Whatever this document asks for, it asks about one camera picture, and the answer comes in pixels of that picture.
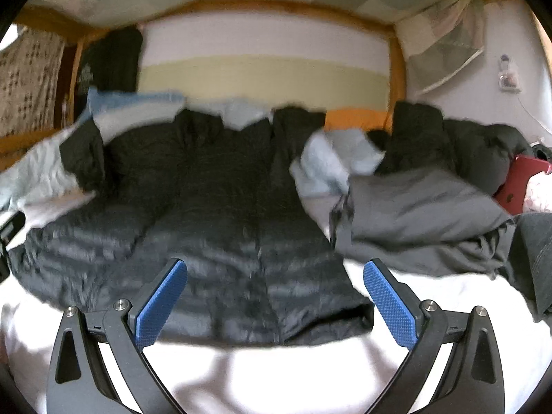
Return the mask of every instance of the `white wall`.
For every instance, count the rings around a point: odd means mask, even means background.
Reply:
[[[543,137],[552,146],[552,135],[533,118],[552,132],[550,75],[531,11],[521,0],[511,0],[487,4],[485,14],[485,52],[425,95],[416,96],[415,83],[408,80],[408,97],[440,106],[445,117],[513,125],[529,142]],[[521,93],[499,90],[499,59],[504,53],[517,64]]]

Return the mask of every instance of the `blue pillow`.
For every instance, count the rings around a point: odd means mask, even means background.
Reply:
[[[85,121],[93,115],[103,114],[109,110],[133,106],[141,102],[181,102],[184,105],[186,98],[177,91],[128,93],[123,91],[99,91],[90,87],[86,99],[86,108],[79,116],[79,121]]]

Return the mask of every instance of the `cable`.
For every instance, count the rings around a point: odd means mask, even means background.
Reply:
[[[527,113],[527,115],[529,115],[532,119],[534,119],[537,123],[539,123],[540,126],[541,126],[545,131],[547,131],[550,135],[552,135],[552,131],[550,131],[550,129],[548,129],[545,125],[543,125],[543,124],[540,122],[540,120],[538,120],[535,116],[533,116],[533,114],[532,114],[531,112],[529,112],[529,111],[527,110],[527,108],[526,108],[526,107],[523,105],[523,103],[521,102],[521,99],[520,99],[519,96],[517,97],[517,99],[518,99],[518,101],[520,102],[521,107],[523,107],[523,110],[525,110],[525,112]]]

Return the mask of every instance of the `metal screw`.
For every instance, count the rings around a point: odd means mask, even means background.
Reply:
[[[65,310],[65,316],[67,317],[73,317],[75,314],[77,314],[77,307],[75,306],[67,307]]]
[[[435,311],[437,309],[437,304],[433,300],[424,300],[422,302],[422,308],[426,311]]]
[[[127,309],[129,305],[129,301],[126,300],[126,298],[120,298],[115,304],[113,305],[113,308],[115,308],[115,311],[123,311],[124,309]]]
[[[487,309],[483,308],[483,307],[480,306],[480,305],[477,305],[477,306],[475,307],[475,312],[476,312],[479,316],[481,316],[481,317],[487,316]]]

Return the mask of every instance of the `orange cloth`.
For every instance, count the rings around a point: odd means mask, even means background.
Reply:
[[[351,129],[355,127],[363,131],[385,129],[391,133],[391,128],[393,127],[393,114],[380,110],[355,109],[354,107],[327,111],[326,121],[324,123],[325,131]]]

